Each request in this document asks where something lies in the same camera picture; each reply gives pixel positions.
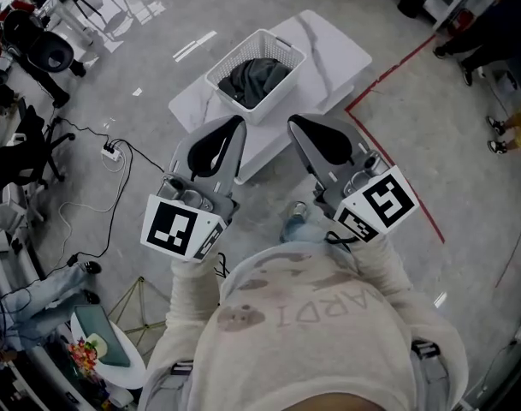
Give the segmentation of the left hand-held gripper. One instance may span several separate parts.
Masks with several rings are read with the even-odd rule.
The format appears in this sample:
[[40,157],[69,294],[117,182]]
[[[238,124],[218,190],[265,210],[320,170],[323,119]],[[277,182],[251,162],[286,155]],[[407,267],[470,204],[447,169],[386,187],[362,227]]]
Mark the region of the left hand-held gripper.
[[[173,174],[148,198],[140,243],[178,260],[203,261],[231,224],[230,195],[246,143],[246,122],[225,116],[192,131],[177,146]],[[194,182],[203,181],[205,185]]]

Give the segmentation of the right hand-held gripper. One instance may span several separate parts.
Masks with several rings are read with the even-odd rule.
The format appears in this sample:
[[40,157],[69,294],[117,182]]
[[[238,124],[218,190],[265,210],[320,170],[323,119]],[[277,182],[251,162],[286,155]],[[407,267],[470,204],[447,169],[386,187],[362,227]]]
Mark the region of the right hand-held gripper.
[[294,114],[287,131],[307,172],[317,179],[315,204],[351,237],[369,243],[395,229],[418,207],[400,169],[376,151],[353,154],[364,140],[331,115]]

